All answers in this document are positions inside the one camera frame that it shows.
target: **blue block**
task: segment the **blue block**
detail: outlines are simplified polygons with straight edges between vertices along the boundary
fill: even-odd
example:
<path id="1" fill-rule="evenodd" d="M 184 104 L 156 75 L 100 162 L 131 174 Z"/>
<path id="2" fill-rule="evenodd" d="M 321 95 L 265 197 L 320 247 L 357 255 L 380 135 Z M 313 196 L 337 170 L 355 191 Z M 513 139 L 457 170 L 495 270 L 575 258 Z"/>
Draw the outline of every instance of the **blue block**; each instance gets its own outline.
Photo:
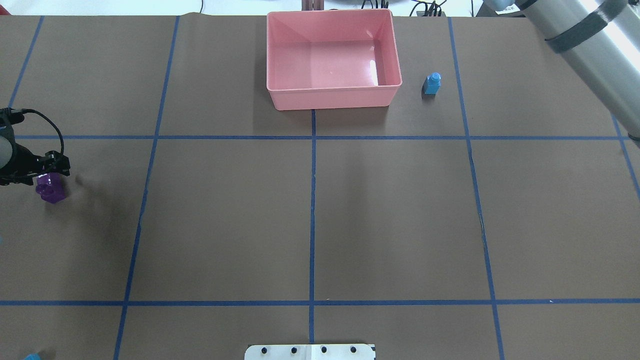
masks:
<path id="1" fill-rule="evenodd" d="M 438 92 L 438 89 L 440 89 L 440 79 L 442 79 L 442 76 L 437 72 L 427 76 L 427 79 L 424 80 L 424 84 L 422 86 L 422 92 L 424 95 L 435 95 Z"/>

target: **white floor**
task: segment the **white floor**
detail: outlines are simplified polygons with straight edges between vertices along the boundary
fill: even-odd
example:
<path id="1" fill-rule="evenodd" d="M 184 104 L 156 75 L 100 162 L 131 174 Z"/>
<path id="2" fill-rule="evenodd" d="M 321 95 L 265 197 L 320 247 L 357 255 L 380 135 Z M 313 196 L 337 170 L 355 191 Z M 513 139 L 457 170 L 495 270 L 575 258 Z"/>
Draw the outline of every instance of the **white floor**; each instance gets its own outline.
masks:
<path id="1" fill-rule="evenodd" d="M 14 15 L 181 15 L 198 12 L 200 1 L 0 0 L 0 4 Z M 475 12 L 481 4 L 482 0 L 474 0 Z M 362 0 L 325 0 L 324 8 L 353 9 L 361 5 Z M 394 15 L 409 16 L 414 5 L 412 0 L 390 0 L 389 9 Z M 273 11 L 300 10 L 300 6 L 300 0 L 204 0 L 202 12 L 211 15 L 265 15 Z M 442 9 L 448 16 L 471 16 L 471 0 L 447 0 Z"/>

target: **grid line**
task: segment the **grid line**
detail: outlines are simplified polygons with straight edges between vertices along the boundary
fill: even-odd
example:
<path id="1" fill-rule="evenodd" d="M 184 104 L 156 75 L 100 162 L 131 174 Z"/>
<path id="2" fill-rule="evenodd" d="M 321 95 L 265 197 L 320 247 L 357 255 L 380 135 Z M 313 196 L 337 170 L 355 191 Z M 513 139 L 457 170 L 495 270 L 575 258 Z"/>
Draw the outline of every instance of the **grid line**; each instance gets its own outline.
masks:
<path id="1" fill-rule="evenodd" d="M 627 151 L 627 146 L 625 146 L 625 142 L 623 141 L 622 134 L 620 133 L 620 126 L 618 125 L 618 120 L 616 117 L 611 115 L 611 120 L 613 120 L 613 126 L 616 128 L 616 134 L 618 134 L 618 138 L 620 139 L 620 147 L 622 148 L 622 153 L 625 156 L 625 162 L 627 163 L 627 168 L 629 169 L 629 174 L 631 175 L 631 180 L 634 182 L 634 188 L 636 189 L 636 195 L 640 200 L 640 186 L 638 186 L 638 179 L 636 177 L 636 172 L 634 171 L 634 167 L 631 164 L 631 159 L 629 158 L 629 152 Z"/>
<path id="2" fill-rule="evenodd" d="M 316 340 L 314 328 L 316 300 L 316 111 L 311 110 L 311 215 L 309 234 L 309 343 Z"/>
<path id="3" fill-rule="evenodd" d="M 18 74 L 18 80 L 15 82 L 15 87 L 13 88 L 13 92 L 11 93 L 11 99 L 9 99 L 9 105 L 8 105 L 9 108 L 13 106 L 15 97 L 16 95 L 18 95 L 18 89 L 20 88 L 22 77 L 24 76 L 25 70 L 27 70 L 27 64 L 29 64 L 29 59 L 31 58 L 33 47 L 36 45 L 36 40 L 38 39 L 38 35 L 40 34 L 40 28 L 42 28 L 43 21 L 44 21 L 44 15 L 40 16 L 40 20 L 38 20 L 38 26 L 36 26 L 36 31 L 33 33 L 33 38 L 31 39 L 31 44 L 29 45 L 29 51 L 27 51 L 27 56 L 25 56 L 24 58 L 24 62 L 22 63 L 22 68 L 20 69 L 20 74 Z"/>
<path id="4" fill-rule="evenodd" d="M 162 89 L 162 95 L 160 97 L 160 106 L 158 108 L 158 117 L 156 120 L 156 131 L 154 133 L 154 143 L 151 146 L 151 155 L 149 157 L 149 166 L 147 168 L 147 178 L 145 180 L 145 189 L 142 193 L 142 202 L 140 205 L 140 214 L 138 215 L 138 226 L 136 229 L 136 238 L 133 243 L 133 249 L 131 251 L 131 263 L 129 264 L 129 275 L 127 276 L 127 286 L 125 288 L 124 303 L 122 304 L 122 313 L 120 314 L 120 325 L 118 326 L 118 335 L 116 337 L 115 350 L 113 352 L 113 360 L 118 360 L 120 357 L 120 345 L 122 344 L 122 335 L 124 333 L 124 325 L 127 320 L 127 308 L 129 302 L 129 296 L 131 295 L 131 284 L 133 282 L 133 273 L 136 268 L 136 257 L 138 255 L 138 246 L 140 244 L 140 234 L 142 232 L 142 220 L 145 214 L 145 206 L 147 205 L 148 186 L 151 180 L 151 171 L 154 167 L 154 160 L 156 158 L 156 148 L 158 143 L 158 136 L 160 134 L 160 125 L 162 123 L 162 115 L 164 110 L 164 98 L 166 97 L 166 89 L 169 85 L 169 75 L 171 74 L 171 64 L 173 60 L 173 50 L 175 49 L 175 39 L 178 34 L 178 26 L 180 24 L 180 16 L 175 17 L 175 24 L 173 25 L 173 37 L 171 41 L 171 47 L 169 49 L 169 59 L 166 64 L 166 72 L 164 74 L 164 84 Z"/>
<path id="5" fill-rule="evenodd" d="M 0 306 L 123 306 L 124 301 L 105 300 L 0 300 Z M 127 307 L 243 307 L 243 306 L 491 306 L 640 304 L 640 298 L 575 299 L 453 299 L 453 300 L 139 300 Z"/>
<path id="6" fill-rule="evenodd" d="M 460 66 L 458 64 L 458 54 L 456 52 L 456 41 L 453 33 L 453 22 L 449 17 L 449 37 L 451 38 L 451 51 L 453 53 L 453 64 L 456 69 L 456 81 L 458 83 L 458 97 L 460 98 L 460 111 L 462 113 L 462 123 L 465 128 L 465 136 L 467 141 L 467 153 L 469 156 L 469 167 L 471 170 L 471 179 L 474 184 L 474 195 L 476 196 L 476 210 L 480 219 L 482 243 L 484 247 L 484 266 L 486 268 L 486 277 L 489 285 L 489 295 L 492 301 L 493 324 L 495 326 L 495 337 L 498 343 L 498 353 L 500 360 L 504 360 L 504 347 L 502 346 L 502 332 L 500 330 L 500 318 L 498 316 L 498 305 L 495 301 L 495 289 L 493 287 L 493 275 L 491 270 L 491 259 L 489 257 L 489 246 L 486 242 L 486 231 L 484 228 L 484 218 L 482 214 L 482 203 L 480 202 L 480 191 L 478 189 L 476 165 L 474 164 L 473 148 L 471 146 L 471 136 L 469 133 L 469 124 L 467 121 L 467 109 L 465 107 L 465 97 L 462 92 L 462 80 L 460 78 Z"/>
<path id="7" fill-rule="evenodd" d="M 15 135 L 16 139 L 27 140 L 56 140 L 58 135 Z M 73 140 L 152 140 L 154 135 L 65 135 L 65 139 Z M 307 135 L 158 135 L 158 140 L 313 140 Z M 505 140 L 505 141 L 631 141 L 627 136 L 515 136 L 515 135 L 471 135 L 471 140 Z M 458 140 L 466 141 L 466 136 L 455 135 L 426 135 L 426 136 L 395 136 L 395 135 L 349 135 L 349 136 L 315 136 L 322 140 Z"/>

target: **purple block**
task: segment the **purple block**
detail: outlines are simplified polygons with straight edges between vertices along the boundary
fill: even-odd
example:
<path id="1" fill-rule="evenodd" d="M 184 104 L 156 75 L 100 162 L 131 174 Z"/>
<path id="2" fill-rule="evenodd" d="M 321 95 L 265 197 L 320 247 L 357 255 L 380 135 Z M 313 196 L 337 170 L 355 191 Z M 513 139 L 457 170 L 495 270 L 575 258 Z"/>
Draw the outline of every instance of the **purple block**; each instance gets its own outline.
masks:
<path id="1" fill-rule="evenodd" d="M 37 177 L 36 193 L 40 194 L 42 200 L 55 204 L 66 198 L 65 190 L 62 188 L 60 174 L 51 172 Z"/>

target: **pink plastic bin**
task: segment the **pink plastic bin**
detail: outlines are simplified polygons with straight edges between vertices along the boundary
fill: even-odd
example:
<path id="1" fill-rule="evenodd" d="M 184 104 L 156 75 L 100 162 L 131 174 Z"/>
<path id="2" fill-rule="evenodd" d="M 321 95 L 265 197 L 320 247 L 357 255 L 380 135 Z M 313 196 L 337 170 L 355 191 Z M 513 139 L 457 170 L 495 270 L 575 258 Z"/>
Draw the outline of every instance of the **pink plastic bin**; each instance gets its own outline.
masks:
<path id="1" fill-rule="evenodd" d="M 389 10 L 267 15 L 267 89 L 276 109 L 388 106 L 400 85 Z"/>

